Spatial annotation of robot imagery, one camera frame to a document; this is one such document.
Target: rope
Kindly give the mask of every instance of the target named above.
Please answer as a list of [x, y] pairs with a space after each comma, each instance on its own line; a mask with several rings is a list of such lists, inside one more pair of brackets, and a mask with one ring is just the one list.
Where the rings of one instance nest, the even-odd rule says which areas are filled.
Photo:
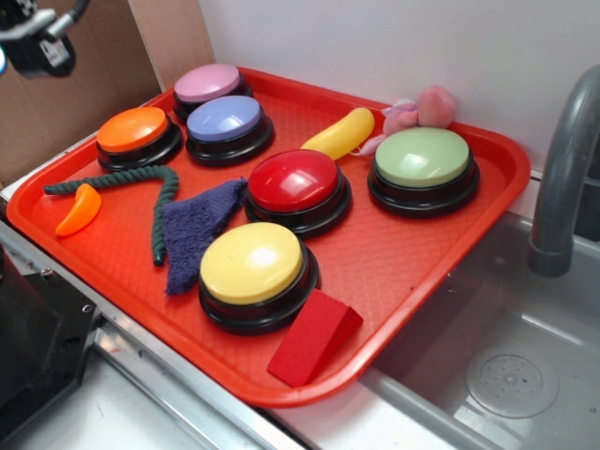
[[154, 265], [161, 266], [165, 262], [165, 253], [167, 251], [162, 234], [162, 206], [170, 202], [175, 197], [177, 189], [179, 189], [179, 177], [173, 169], [167, 166], [146, 166], [139, 169], [101, 175], [95, 178], [86, 177], [81, 180], [46, 186], [44, 187], [44, 192], [48, 195], [66, 195], [75, 193], [77, 188], [83, 183], [95, 189], [104, 189], [155, 178], [164, 180], [154, 206], [154, 222], [152, 224], [152, 255]]

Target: stuffed toy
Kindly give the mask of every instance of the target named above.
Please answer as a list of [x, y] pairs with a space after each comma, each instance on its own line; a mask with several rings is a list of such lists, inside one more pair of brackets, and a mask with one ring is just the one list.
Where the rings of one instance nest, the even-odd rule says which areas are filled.
[[361, 157], [373, 155], [385, 138], [412, 127], [448, 128], [454, 121], [457, 107], [448, 92], [441, 86], [431, 86], [416, 101], [401, 98], [382, 114], [383, 134], [369, 139], [360, 149]]

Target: stainless steel sink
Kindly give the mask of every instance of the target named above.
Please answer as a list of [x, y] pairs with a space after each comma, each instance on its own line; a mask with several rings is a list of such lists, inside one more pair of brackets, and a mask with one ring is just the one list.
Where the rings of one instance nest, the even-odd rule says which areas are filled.
[[530, 230], [507, 213], [362, 383], [469, 448], [598, 448], [600, 247], [576, 238], [570, 272], [539, 277]]

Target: red block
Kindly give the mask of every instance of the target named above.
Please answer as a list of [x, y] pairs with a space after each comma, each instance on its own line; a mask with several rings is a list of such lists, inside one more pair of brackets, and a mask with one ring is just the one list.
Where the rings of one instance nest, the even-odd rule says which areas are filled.
[[267, 370], [291, 387], [310, 383], [362, 322], [354, 309], [315, 289]]

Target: purple towel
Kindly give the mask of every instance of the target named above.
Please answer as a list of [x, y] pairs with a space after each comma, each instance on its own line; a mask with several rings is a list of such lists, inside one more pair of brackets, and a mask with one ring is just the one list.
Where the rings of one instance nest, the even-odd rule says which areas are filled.
[[185, 293], [198, 281], [204, 252], [227, 227], [246, 198], [248, 181], [228, 181], [181, 202], [162, 207], [169, 255], [167, 294]]

